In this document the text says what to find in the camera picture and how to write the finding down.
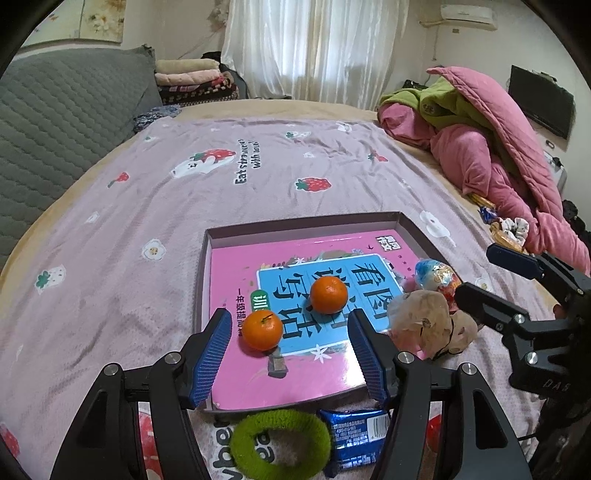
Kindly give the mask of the translucent bag with plush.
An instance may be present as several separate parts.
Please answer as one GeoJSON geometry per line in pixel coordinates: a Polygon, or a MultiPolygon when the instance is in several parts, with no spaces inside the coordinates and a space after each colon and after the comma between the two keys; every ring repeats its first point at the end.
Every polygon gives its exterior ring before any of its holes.
{"type": "Polygon", "coordinates": [[[422,359],[462,353],[477,338],[479,327],[467,313],[451,313],[440,292],[416,290],[391,300],[389,335],[401,351],[422,359]]]}

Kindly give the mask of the blue biscuit packet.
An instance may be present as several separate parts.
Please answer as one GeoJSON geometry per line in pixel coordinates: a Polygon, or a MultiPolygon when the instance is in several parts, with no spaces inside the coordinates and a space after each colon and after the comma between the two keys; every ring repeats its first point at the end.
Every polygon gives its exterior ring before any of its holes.
{"type": "Polygon", "coordinates": [[[385,410],[318,410],[331,436],[331,454],[324,473],[335,478],[344,471],[375,464],[388,434],[391,417],[385,410]]]}

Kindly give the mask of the egg shaped snack pack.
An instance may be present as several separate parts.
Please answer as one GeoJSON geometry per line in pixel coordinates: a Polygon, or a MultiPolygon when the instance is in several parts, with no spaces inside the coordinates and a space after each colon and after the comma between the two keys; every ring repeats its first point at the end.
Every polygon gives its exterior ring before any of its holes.
{"type": "Polygon", "coordinates": [[[415,265],[415,281],[424,290],[441,293],[450,308],[455,307],[455,292],[462,281],[448,264],[435,259],[420,260],[415,265]]]}

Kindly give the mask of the orange tangerine plain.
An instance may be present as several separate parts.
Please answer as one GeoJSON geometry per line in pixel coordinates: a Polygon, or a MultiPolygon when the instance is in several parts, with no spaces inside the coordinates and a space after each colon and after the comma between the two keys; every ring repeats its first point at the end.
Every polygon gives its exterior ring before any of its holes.
{"type": "Polygon", "coordinates": [[[348,287],[338,277],[321,277],[311,285],[310,303],[315,312],[324,315],[338,314],[348,301],[348,287]]]}

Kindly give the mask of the orange tangerine with stem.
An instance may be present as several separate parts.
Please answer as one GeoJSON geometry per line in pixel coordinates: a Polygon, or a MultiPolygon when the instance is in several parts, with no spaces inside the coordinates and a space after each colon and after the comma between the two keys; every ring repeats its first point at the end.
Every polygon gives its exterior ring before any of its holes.
{"type": "Polygon", "coordinates": [[[283,323],[270,310],[257,310],[242,323],[245,344],[259,352],[272,351],[283,337],[283,323]]]}

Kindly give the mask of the small clutter beside duvet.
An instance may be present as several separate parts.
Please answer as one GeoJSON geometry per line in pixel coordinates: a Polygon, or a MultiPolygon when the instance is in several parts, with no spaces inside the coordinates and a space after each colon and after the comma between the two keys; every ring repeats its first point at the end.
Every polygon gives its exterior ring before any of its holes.
{"type": "Polygon", "coordinates": [[[489,226],[493,241],[518,253],[526,253],[525,243],[529,234],[529,223],[520,217],[502,218],[496,212],[496,206],[475,193],[468,199],[478,206],[483,222],[489,226]]]}

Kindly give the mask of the pink quilted duvet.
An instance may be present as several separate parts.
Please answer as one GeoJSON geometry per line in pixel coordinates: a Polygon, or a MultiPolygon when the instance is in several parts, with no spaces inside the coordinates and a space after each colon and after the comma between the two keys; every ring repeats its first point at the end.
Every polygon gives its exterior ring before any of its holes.
{"type": "Polygon", "coordinates": [[[492,124],[493,131],[455,124],[436,130],[402,104],[378,107],[378,120],[393,138],[430,152],[463,194],[475,193],[502,218],[529,223],[528,252],[547,251],[583,273],[588,247],[563,216],[562,200],[533,128],[493,78],[465,67],[435,67],[492,124]]]}

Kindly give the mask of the strawberry print bed sheet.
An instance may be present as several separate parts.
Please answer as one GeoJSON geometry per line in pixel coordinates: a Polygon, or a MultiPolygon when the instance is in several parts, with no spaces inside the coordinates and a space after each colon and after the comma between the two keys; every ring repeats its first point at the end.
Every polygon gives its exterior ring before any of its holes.
{"type": "Polygon", "coordinates": [[[25,241],[1,290],[1,421],[49,477],[99,369],[149,365],[194,330],[208,229],[267,220],[407,215],[461,278],[535,318],[533,282],[491,265],[489,235],[417,154],[373,122],[160,120],[103,159],[25,241]]]}

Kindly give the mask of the black television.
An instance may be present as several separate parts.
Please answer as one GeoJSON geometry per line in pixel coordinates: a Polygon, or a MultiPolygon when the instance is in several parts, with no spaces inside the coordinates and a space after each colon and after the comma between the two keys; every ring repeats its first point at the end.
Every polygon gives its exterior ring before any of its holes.
{"type": "Polygon", "coordinates": [[[524,115],[567,140],[575,113],[574,96],[550,77],[511,66],[508,93],[524,115]]]}

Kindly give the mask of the green blanket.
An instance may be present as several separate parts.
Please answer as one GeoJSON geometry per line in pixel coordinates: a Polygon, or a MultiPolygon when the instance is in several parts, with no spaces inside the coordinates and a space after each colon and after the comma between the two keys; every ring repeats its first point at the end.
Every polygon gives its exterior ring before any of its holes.
{"type": "Polygon", "coordinates": [[[423,89],[402,88],[385,94],[379,106],[392,104],[410,107],[436,130],[463,124],[493,131],[489,120],[444,77],[423,89]]]}

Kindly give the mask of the white air conditioner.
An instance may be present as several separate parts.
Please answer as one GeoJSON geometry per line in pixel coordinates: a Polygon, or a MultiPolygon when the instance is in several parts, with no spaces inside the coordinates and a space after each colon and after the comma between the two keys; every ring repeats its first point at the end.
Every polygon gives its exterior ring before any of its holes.
{"type": "Polygon", "coordinates": [[[456,22],[491,31],[498,29],[496,14],[490,7],[467,4],[442,4],[440,14],[446,22],[456,22]]]}

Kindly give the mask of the white sheer curtain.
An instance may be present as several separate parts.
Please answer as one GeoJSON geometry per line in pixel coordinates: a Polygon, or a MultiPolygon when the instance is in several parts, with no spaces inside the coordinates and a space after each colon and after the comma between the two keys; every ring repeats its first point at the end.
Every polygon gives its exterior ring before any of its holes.
{"type": "Polygon", "coordinates": [[[372,110],[409,12],[407,1],[232,1],[221,60],[252,98],[372,110]]]}

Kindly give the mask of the grey quilted headboard cushion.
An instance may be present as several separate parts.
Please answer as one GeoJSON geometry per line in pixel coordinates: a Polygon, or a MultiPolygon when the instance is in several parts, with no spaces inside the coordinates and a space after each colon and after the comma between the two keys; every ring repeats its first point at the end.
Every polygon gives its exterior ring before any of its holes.
{"type": "Polygon", "coordinates": [[[160,105],[155,54],[140,46],[16,59],[1,77],[1,259],[94,164],[160,105]]]}

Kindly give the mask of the stack of folded blankets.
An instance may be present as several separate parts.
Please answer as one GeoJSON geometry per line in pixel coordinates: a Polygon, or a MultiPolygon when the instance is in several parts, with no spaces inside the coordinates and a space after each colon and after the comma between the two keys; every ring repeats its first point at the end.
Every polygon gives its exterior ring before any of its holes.
{"type": "Polygon", "coordinates": [[[157,60],[154,77],[163,105],[191,106],[245,97],[242,80],[211,58],[157,60]]]}

